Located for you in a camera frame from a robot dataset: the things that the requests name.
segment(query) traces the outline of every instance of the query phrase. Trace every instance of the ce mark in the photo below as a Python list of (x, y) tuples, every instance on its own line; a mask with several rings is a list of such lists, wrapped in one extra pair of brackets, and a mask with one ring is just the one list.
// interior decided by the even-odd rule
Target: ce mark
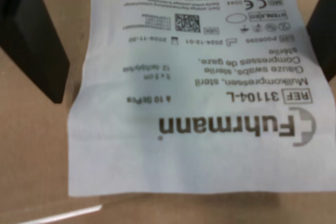
[[(257, 1), (259, 1), (259, 2), (262, 3), (262, 5), (260, 5), (258, 7), (259, 9), (264, 9), (267, 6), (267, 2), (265, 0), (257, 0)], [(246, 3), (245, 10), (250, 10), (250, 9), (252, 9), (254, 7), (253, 1), (251, 1), (251, 0), (244, 0), (244, 2)]]

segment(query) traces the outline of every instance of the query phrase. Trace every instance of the qr code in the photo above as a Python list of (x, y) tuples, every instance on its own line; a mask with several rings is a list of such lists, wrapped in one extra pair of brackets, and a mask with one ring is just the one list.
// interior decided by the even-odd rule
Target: qr code
[(200, 33), (200, 21), (198, 15), (175, 14), (175, 30)]

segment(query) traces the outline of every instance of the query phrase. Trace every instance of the brown cardboard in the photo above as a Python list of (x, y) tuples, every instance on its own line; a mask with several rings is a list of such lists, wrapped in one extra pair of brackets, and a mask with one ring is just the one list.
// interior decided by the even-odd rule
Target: brown cardboard
[[(103, 204), (59, 223), (335, 223), (336, 193), (126, 194), (69, 198), (67, 116), (81, 81), (90, 0), (45, 0), (71, 62), (55, 105), (0, 51), (0, 223)], [(308, 21), (317, 0), (298, 0)], [(336, 79), (330, 82), (336, 94)]]

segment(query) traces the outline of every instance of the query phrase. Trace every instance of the tan surface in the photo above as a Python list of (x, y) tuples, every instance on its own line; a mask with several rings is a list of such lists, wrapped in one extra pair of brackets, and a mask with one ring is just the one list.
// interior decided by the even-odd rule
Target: tan surface
[[(336, 193), (69, 198), (66, 122), (80, 86), (90, 0), (45, 2), (71, 61), (65, 99), (52, 104), (0, 51), (0, 223), (101, 203), (102, 211), (61, 223), (336, 223)], [(298, 0), (305, 21), (316, 2)]]

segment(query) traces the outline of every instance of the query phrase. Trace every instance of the fuhrmann logo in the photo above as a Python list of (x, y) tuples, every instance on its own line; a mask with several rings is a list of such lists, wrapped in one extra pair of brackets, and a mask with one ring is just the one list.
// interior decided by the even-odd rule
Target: fuhrmann logo
[[(298, 107), (290, 107), (290, 111), (298, 111), (300, 120), (310, 125), (310, 131), (301, 133), (301, 142), (293, 143), (299, 147), (308, 144), (316, 131), (316, 120), (307, 110)], [(254, 133), (255, 137), (260, 137), (263, 132), (275, 132), (280, 137), (296, 136), (294, 115), (287, 116), (287, 122), (279, 123), (274, 115), (255, 116), (218, 116), (198, 117), (198, 118), (165, 118), (159, 119), (159, 128), (162, 134), (187, 134), (187, 133)]]

